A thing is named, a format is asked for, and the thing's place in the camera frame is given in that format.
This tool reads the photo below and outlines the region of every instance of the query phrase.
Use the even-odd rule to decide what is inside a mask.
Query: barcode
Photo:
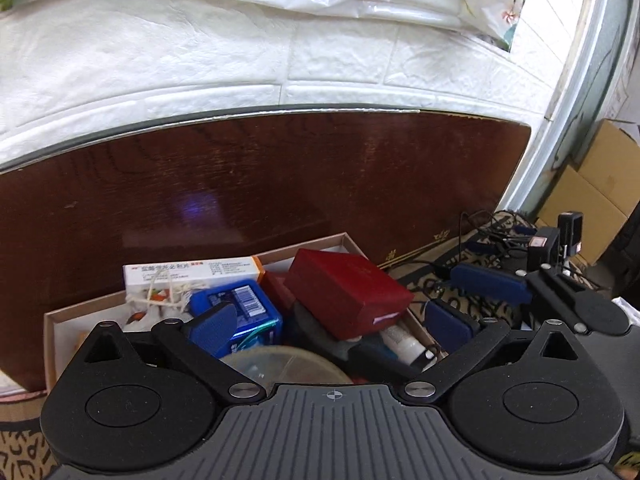
[[[258,314],[264,314],[266,312],[262,303],[260,303],[260,300],[258,300],[249,285],[236,288],[234,292],[249,317],[258,316]]]

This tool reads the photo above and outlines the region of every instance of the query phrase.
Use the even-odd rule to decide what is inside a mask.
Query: dark brown wooden panel
[[[121,290],[122,265],[238,256],[347,231],[376,263],[493,210],[530,129],[420,113],[215,121],[0,176],[0,368],[44,386],[42,315]]]

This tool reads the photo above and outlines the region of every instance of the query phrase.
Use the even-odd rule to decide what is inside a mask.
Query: blue plastic box
[[[243,280],[194,293],[190,300],[191,314],[197,317],[222,301],[235,305],[238,329],[214,357],[224,357],[254,346],[280,343],[282,317],[254,280]]]

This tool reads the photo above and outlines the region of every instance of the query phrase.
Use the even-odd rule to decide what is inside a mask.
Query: clear plastic lid
[[[262,346],[241,350],[222,359],[271,393],[274,384],[353,384],[328,360],[291,346]]]

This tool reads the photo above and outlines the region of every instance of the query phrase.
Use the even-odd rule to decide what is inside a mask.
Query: white foam brick wallpaper
[[[527,0],[512,52],[455,32],[220,0],[44,0],[0,18],[0,164],[149,119],[358,103],[543,123],[582,0]]]

